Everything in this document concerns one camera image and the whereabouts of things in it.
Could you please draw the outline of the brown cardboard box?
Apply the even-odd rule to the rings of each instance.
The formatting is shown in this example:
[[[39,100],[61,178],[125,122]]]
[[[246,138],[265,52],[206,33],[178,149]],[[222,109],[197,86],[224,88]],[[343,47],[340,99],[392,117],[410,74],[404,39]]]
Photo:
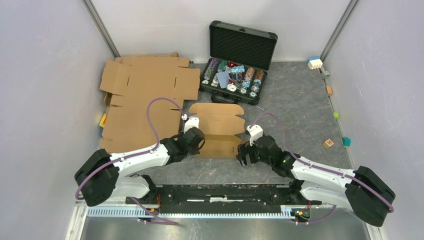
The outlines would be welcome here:
[[[199,129],[204,133],[205,144],[198,158],[234,159],[238,154],[238,137],[245,131],[244,109],[230,103],[194,103],[189,112],[199,118]]]

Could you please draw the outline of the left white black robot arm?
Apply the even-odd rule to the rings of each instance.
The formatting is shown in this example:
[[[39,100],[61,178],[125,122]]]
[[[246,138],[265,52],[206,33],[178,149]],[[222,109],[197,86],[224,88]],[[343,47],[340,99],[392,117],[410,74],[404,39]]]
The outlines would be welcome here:
[[[162,139],[157,145],[134,151],[107,153],[103,148],[98,149],[74,175],[78,185],[75,198],[84,200],[89,207],[126,197],[151,204],[157,198],[153,181],[148,176],[133,177],[132,174],[199,154],[204,143],[204,133],[192,127],[183,134]]]

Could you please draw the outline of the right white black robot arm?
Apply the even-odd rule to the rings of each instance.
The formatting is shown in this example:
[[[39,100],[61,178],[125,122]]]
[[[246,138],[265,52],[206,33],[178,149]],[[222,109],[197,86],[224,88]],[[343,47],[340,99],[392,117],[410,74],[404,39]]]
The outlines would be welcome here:
[[[248,161],[264,163],[279,176],[292,179],[297,185],[289,189],[288,196],[295,204],[306,200],[328,203],[375,227],[381,227],[394,212],[395,192],[366,166],[344,169],[317,163],[282,150],[269,135],[238,145],[236,158],[243,166]]]

